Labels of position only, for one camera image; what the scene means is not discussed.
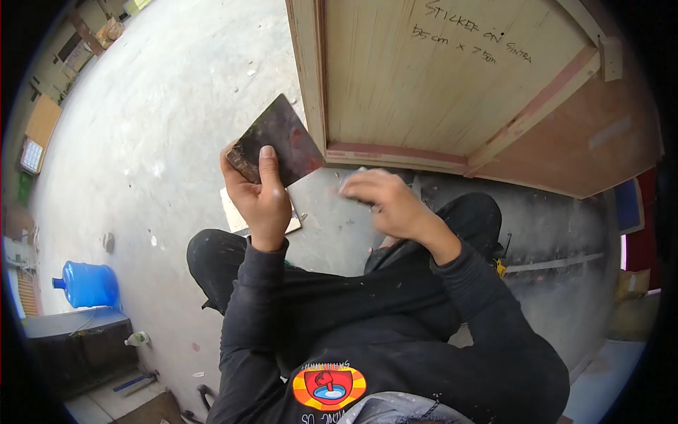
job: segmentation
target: logo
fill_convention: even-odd
[[[292,389],[302,405],[317,410],[340,410],[360,398],[367,383],[354,368],[318,364],[301,370],[292,381]]]

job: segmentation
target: wire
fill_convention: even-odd
[[[94,313],[92,314],[92,317],[91,317],[90,319],[88,319],[86,323],[84,323],[84,324],[81,325],[80,327],[78,327],[78,328],[76,328],[75,330],[73,330],[73,332],[70,333],[70,334],[68,335],[68,337],[72,337],[75,333],[77,333],[78,331],[80,331],[80,329],[82,329],[83,327],[86,327],[90,322],[92,322],[92,320],[94,319],[94,317],[96,317],[96,313],[99,312],[100,309],[106,309],[106,308],[96,308],[96,309],[94,310]]]

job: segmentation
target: wooden crate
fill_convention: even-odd
[[[286,3],[308,130],[330,163],[581,198],[660,156],[649,90],[596,1]]]

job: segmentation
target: hand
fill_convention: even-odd
[[[259,152],[261,184],[248,182],[228,161],[226,149],[219,159],[228,196],[250,227],[252,247],[260,252],[280,250],[292,217],[292,203],[280,182],[273,146],[263,146]]]
[[[358,172],[348,179],[340,194],[373,203],[372,222],[377,230],[422,244],[438,265],[461,253],[459,239],[397,175],[379,169]]]

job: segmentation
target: wooden frame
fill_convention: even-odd
[[[357,163],[476,175],[477,170],[553,112],[601,68],[605,34],[579,0],[557,0],[591,40],[530,103],[468,157],[405,147],[330,142],[327,138],[325,0],[285,0],[308,132],[328,163]]]

